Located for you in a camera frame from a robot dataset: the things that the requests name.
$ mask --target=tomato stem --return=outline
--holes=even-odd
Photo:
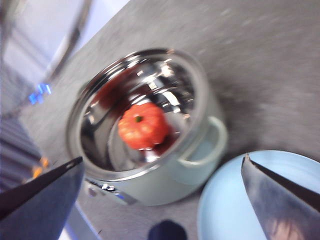
[[[142,121],[143,117],[142,116],[136,116],[134,119],[135,119],[136,123],[140,123]]]

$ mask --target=pot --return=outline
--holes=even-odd
[[[130,149],[118,121],[133,104],[153,102],[171,130],[152,150]],[[146,206],[198,189],[226,148],[222,111],[204,70],[175,49],[133,52],[107,66],[81,91],[67,124],[71,158],[83,157],[86,179],[115,199]]]

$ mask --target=light blue plate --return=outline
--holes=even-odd
[[[320,193],[320,163],[286,151],[264,150],[249,155],[262,166]],[[200,240],[266,240],[241,177],[243,157],[227,162],[206,184],[198,210]]]

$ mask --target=table surface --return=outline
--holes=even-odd
[[[81,86],[130,52],[172,47],[203,65],[227,119],[222,163],[286,150],[320,160],[320,1],[131,0],[72,59],[43,104],[20,120],[55,165],[69,160],[66,122]],[[144,240],[171,219],[197,239],[201,191],[163,206],[122,206],[85,187],[78,203],[102,239]]]

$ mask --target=orange object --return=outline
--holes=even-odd
[[[45,169],[49,166],[49,160],[44,156],[40,158],[40,163]]]
[[[32,168],[32,178],[37,178],[42,173],[42,167],[35,166]]]
[[[169,132],[165,114],[151,102],[133,105],[118,123],[118,133],[132,149],[152,149],[161,144]]]

